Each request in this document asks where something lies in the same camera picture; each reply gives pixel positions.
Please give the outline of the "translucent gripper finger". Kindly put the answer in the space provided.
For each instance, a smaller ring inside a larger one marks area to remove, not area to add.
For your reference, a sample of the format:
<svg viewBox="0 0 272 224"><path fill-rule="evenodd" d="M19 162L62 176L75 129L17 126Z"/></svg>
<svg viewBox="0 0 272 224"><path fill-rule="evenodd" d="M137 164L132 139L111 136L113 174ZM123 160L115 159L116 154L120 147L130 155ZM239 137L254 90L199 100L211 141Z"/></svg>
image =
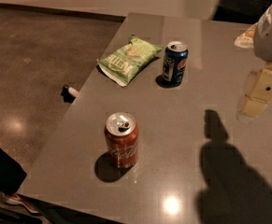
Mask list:
<svg viewBox="0 0 272 224"><path fill-rule="evenodd" d="M267 103L243 95L237 105L236 118L240 122L250 123L261 116L267 107Z"/></svg>
<svg viewBox="0 0 272 224"><path fill-rule="evenodd" d="M248 73L246 81L245 81L245 86L244 86L244 93L246 95L253 94L258 83L258 76L259 76L259 70L250 70L250 72Z"/></svg>

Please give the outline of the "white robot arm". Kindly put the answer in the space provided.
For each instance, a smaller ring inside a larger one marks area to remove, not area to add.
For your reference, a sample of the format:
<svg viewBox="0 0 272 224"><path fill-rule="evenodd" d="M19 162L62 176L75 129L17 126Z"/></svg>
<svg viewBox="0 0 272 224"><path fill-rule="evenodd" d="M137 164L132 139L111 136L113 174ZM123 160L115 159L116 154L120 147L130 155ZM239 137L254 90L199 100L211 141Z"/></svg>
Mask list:
<svg viewBox="0 0 272 224"><path fill-rule="evenodd" d="M248 123L261 116L272 102L272 4L255 24L236 39L235 45L253 49L255 56L265 62L259 71L250 71L244 94L238 102L237 119Z"/></svg>

